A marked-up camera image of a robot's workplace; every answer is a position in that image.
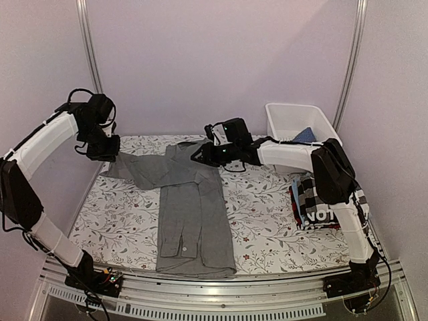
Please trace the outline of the grey long sleeve shirt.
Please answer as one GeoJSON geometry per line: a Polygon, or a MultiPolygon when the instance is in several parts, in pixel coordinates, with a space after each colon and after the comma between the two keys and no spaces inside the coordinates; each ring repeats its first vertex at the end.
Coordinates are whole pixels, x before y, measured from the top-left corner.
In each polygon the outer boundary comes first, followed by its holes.
{"type": "Polygon", "coordinates": [[[102,173],[143,191],[159,189],[158,273],[215,279],[236,272],[219,171],[191,160],[203,143],[169,145],[163,155],[120,152],[102,173]]]}

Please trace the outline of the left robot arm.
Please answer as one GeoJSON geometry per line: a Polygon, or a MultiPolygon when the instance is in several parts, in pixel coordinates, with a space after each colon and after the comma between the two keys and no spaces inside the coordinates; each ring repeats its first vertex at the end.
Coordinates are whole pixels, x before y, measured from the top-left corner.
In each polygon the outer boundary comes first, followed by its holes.
{"type": "Polygon", "coordinates": [[[47,158],[71,137],[75,151],[96,162],[113,162],[120,137],[115,134],[116,106],[105,94],[90,93],[87,102],[66,103],[15,148],[1,158],[1,214],[14,223],[14,230],[36,249],[59,259],[73,271],[74,280],[85,290],[100,283],[90,254],[76,247],[46,215],[30,180],[47,158]]]}

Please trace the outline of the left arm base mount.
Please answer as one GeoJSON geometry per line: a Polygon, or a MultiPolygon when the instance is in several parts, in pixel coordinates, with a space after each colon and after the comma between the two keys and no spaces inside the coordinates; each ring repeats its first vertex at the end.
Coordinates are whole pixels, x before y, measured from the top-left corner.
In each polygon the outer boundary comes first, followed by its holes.
{"type": "Polygon", "coordinates": [[[67,267],[68,275],[65,285],[98,295],[118,298],[122,289],[123,274],[113,271],[111,267],[102,271],[89,269],[78,271],[77,268],[67,267]]]}

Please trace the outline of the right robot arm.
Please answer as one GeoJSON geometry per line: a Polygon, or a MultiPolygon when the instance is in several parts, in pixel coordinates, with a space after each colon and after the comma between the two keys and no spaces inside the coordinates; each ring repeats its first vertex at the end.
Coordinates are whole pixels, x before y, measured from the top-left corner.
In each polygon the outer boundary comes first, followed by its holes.
{"type": "Polygon", "coordinates": [[[253,139],[242,118],[221,122],[227,142],[221,144],[213,125],[205,126],[207,142],[191,160],[211,167],[240,161],[243,165],[286,165],[311,172],[317,196],[338,219],[350,254],[346,286],[361,291],[370,283],[380,255],[368,236],[368,209],[361,205],[355,171],[336,138],[323,142],[280,141],[271,136],[253,139]]]}

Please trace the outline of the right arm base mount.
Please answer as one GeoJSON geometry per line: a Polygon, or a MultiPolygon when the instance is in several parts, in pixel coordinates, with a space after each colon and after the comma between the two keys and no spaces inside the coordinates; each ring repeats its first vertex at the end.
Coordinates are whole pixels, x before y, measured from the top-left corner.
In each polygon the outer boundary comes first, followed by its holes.
{"type": "Polygon", "coordinates": [[[328,298],[375,289],[381,284],[377,268],[350,262],[350,271],[323,279],[323,291],[328,298]]]}

